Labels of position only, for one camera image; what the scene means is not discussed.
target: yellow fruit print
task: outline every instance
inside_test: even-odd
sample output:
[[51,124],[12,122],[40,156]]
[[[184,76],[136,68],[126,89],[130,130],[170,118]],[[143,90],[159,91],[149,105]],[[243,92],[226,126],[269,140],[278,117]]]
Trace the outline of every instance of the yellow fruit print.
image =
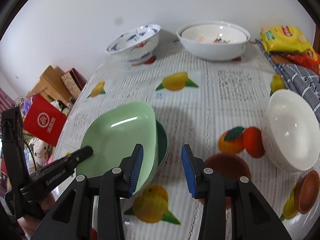
[[280,220],[283,221],[285,219],[289,220],[294,218],[298,211],[294,207],[294,192],[296,189],[296,185],[292,188],[290,197],[287,199],[287,201],[284,204],[282,215],[280,217]]
[[187,72],[177,72],[165,77],[162,83],[156,88],[156,91],[164,88],[170,91],[179,91],[184,87],[198,88],[199,86],[188,77]]
[[100,94],[105,94],[106,92],[104,91],[104,84],[106,82],[105,81],[100,81],[91,91],[91,94],[87,97],[96,97],[97,95],[100,95]]
[[285,89],[284,82],[279,75],[272,76],[272,81],[270,82],[270,88],[271,88],[270,96],[272,96],[272,94],[279,89]]
[[180,225],[179,220],[169,211],[169,196],[160,185],[151,185],[144,189],[142,195],[135,198],[133,206],[124,214],[135,215],[146,223],[166,221]]

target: black cable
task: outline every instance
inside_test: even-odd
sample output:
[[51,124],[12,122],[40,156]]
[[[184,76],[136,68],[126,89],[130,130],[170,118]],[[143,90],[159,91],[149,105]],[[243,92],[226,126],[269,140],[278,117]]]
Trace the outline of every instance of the black cable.
[[30,149],[29,145],[26,143],[26,141],[24,141],[24,143],[26,144],[26,146],[27,146],[28,149],[29,149],[29,152],[30,152],[31,157],[32,157],[32,160],[33,160],[33,164],[34,164],[34,166],[35,166],[35,169],[37,170],[36,162],[35,162],[35,159],[34,159],[34,157],[33,157],[33,152],[31,151],[31,149]]

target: white bowl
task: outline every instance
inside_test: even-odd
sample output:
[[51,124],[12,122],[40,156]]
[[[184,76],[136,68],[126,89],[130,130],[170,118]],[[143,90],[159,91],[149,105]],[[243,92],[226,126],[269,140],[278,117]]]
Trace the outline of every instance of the white bowl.
[[146,62],[159,42],[157,24],[148,24],[123,33],[106,48],[106,53],[131,64]]
[[180,27],[177,31],[180,43],[196,57],[223,61],[241,56],[250,41],[250,33],[244,28],[223,21],[196,22]]
[[320,153],[320,129],[310,105],[297,93],[278,90],[270,98],[261,131],[270,161],[288,172],[306,171]]

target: curtain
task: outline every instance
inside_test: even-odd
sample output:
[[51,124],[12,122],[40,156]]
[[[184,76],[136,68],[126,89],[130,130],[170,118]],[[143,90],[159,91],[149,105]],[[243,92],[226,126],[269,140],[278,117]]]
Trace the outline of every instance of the curtain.
[[0,88],[0,124],[1,124],[1,113],[4,110],[14,107],[14,101]]

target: light green bowl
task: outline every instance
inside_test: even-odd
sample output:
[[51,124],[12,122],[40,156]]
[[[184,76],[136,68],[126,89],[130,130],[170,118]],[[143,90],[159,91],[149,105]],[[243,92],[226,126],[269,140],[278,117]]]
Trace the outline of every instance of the light green bowl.
[[158,165],[156,118],[146,103],[118,106],[99,116],[86,131],[81,147],[93,149],[93,155],[80,163],[76,174],[88,178],[101,176],[131,156],[137,143],[143,145],[143,162],[136,192],[147,186]]

